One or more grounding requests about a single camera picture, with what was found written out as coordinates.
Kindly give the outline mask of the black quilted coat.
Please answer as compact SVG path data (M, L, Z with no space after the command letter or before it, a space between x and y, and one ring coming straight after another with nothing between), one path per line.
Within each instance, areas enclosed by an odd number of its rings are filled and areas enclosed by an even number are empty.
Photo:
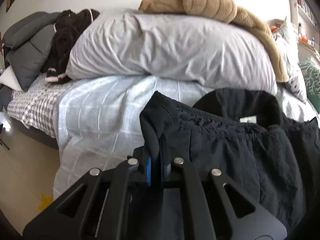
M204 99L187 106L155 92L140 114L144 149L151 156L151 183L162 180L160 137L171 161L191 161L201 178L213 168L230 176L292 231L319 191L317 119L292 120L263 91L211 92L227 108L204 111Z

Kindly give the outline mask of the light grey checked duvet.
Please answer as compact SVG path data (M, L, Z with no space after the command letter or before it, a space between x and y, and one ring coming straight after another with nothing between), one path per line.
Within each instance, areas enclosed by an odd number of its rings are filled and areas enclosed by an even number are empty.
M198 83L153 76L111 76L76 82L56 109L60 168L54 180L54 197L90 168L113 168L143 145L139 115L154 92L188 106L204 99L206 112L232 104Z

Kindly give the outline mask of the large grey pillow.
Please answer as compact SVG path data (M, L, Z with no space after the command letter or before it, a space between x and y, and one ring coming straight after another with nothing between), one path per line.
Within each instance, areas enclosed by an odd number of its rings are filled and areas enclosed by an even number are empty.
M277 92L270 57L255 36L197 16L103 12L71 49L66 73L73 80L149 74Z

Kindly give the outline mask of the dark grey bed base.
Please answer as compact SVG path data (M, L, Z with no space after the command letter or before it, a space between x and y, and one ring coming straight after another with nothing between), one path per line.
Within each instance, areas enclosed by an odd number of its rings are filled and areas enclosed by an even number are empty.
M20 131L22 134L36 140L37 142L40 142L50 148L58 150L58 144L57 140L55 138L50 137L43 131L36 129L35 127L31 126L30 128L26 128L24 124L22 124L20 121L10 118L13 126Z

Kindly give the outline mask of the grey plaid sheet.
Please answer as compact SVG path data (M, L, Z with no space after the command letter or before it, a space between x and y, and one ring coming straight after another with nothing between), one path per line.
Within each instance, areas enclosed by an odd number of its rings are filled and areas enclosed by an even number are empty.
M27 129L33 127L55 138L54 109L62 94L74 84L52 84L45 81L45 74L40 74L27 92L12 92L7 113L20 121Z

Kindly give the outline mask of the dark brown plush garment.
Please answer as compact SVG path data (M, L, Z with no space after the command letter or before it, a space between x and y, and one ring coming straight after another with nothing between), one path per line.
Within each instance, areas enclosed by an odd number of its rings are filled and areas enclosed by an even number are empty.
M47 69L47 83L67 83L71 79L66 74L71 49L80 35L100 15L94 9L84 9L79 13L65 10L57 17L54 24L54 37L50 66Z

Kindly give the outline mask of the tan fleece blanket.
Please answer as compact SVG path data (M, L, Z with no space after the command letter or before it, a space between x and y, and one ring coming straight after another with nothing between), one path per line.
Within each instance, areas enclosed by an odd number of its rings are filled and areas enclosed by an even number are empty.
M202 16L224 23L235 23L253 34L265 47L270 57L276 81L289 81L283 57L273 39L269 25L234 0L142 0L139 10L156 14L186 14Z

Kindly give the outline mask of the white patterned pillow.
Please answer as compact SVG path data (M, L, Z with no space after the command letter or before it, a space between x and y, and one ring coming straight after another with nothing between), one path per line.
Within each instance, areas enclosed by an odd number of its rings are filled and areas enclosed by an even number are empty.
M273 32L276 45L282 55L289 80L286 88L302 103L307 102L306 86L302 71L298 65L298 35L297 29L290 20L285 18L283 24Z

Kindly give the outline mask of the green coral pattern cushion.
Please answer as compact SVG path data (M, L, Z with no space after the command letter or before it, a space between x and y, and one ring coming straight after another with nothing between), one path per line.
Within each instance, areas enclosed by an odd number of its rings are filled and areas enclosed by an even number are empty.
M316 66L315 63L310 58L306 58L304 61L300 62L299 67L304 77L307 97L315 107L317 113L319 113L319 107L320 107L319 67Z

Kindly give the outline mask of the grey padded quilt pile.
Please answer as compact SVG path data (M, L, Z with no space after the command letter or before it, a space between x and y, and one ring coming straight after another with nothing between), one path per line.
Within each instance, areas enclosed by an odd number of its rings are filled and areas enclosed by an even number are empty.
M27 91L47 61L59 12L35 12L3 35L4 58L10 64L23 91Z

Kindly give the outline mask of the bookshelf with books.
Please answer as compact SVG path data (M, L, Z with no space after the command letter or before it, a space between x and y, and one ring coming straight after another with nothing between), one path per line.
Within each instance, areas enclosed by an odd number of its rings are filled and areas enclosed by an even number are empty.
M294 24L298 30L300 61L307 57L319 61L318 21L306 0L294 0L293 6L297 14Z

